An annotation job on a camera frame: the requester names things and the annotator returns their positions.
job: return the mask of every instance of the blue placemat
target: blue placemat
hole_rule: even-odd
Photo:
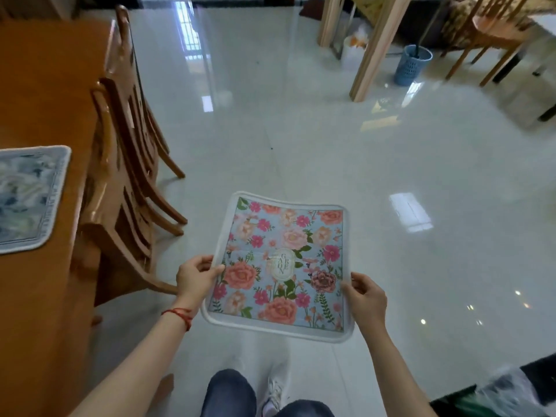
[[[0,254],[50,237],[70,155],[67,146],[0,150]]]

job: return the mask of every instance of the forearm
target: forearm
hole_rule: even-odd
[[[385,328],[361,329],[388,417],[436,417]]]
[[[87,396],[71,417],[143,416],[185,334],[184,321],[165,313],[116,370]]]

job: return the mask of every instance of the jeans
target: jeans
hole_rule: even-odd
[[[240,372],[220,370],[210,380],[201,417],[255,417],[255,391]],[[318,401],[297,400],[275,417],[334,417],[330,408]]]

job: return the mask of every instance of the shoe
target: shoe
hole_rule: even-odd
[[[290,367],[287,361],[273,365],[268,375],[268,391],[261,405],[261,417],[272,417],[282,408],[285,390],[290,380]]]
[[[244,362],[241,360],[241,357],[238,356],[238,355],[235,355],[233,357],[230,357],[226,361],[226,365],[224,366],[224,369],[237,370],[238,372],[240,372],[243,375],[244,370],[245,370],[245,365],[244,365]]]

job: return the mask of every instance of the white tiled floor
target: white tiled floor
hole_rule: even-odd
[[[556,121],[535,121],[556,102],[553,87],[522,64],[481,90],[492,50],[449,83],[459,53],[435,59],[408,90],[392,83],[398,58],[388,58],[354,104],[354,73],[316,45],[319,23],[297,10],[180,12],[182,24],[176,9],[132,12],[146,96],[187,174],[177,181],[161,170],[166,196],[190,222],[181,238],[161,234],[162,279],[214,251],[234,191],[340,202],[354,222],[351,267],[386,290],[389,331],[429,397],[554,352]],[[396,193],[413,193],[433,228],[408,232],[390,202]],[[138,292],[101,307],[92,385],[170,301]],[[151,414],[198,415],[210,377],[233,355],[260,391],[288,351],[291,400],[322,400],[337,416],[384,415],[358,330],[331,346],[201,317],[173,361],[175,391]]]

